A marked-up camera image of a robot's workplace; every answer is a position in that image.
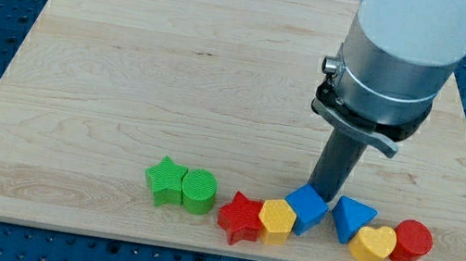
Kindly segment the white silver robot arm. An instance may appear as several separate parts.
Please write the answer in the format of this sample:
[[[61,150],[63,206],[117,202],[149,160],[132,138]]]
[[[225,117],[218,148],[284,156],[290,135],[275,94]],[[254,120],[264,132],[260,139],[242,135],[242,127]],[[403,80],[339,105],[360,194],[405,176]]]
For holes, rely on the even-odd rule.
[[[312,109],[384,155],[410,136],[466,56],[466,0],[361,0]]]

